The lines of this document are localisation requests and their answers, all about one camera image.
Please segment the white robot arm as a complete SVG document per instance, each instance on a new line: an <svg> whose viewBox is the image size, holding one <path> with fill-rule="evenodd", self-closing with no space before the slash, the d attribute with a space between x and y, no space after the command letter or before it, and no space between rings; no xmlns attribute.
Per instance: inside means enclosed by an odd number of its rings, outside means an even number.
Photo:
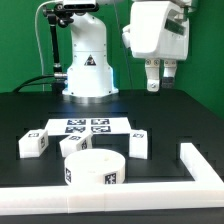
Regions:
<svg viewBox="0 0 224 224"><path fill-rule="evenodd" d="M177 63L187 58L193 0L133 0L124 45L145 61L147 90L174 85ZM106 26L86 10L75 12L70 25L73 61L63 95L79 102L98 102L118 93L107 62Z"/></svg>

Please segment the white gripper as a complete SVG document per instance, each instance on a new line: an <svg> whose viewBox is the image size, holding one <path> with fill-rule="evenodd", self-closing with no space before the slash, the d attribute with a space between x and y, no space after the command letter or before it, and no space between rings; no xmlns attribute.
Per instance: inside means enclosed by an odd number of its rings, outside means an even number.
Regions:
<svg viewBox="0 0 224 224"><path fill-rule="evenodd" d="M190 3L190 0L135 0L131 6L130 24L123 28L122 38L134 58L146 59L149 92L159 90L159 59L174 59L164 61L161 86L170 89L175 83L175 60L187 58L189 20L184 18L184 10Z"/></svg>

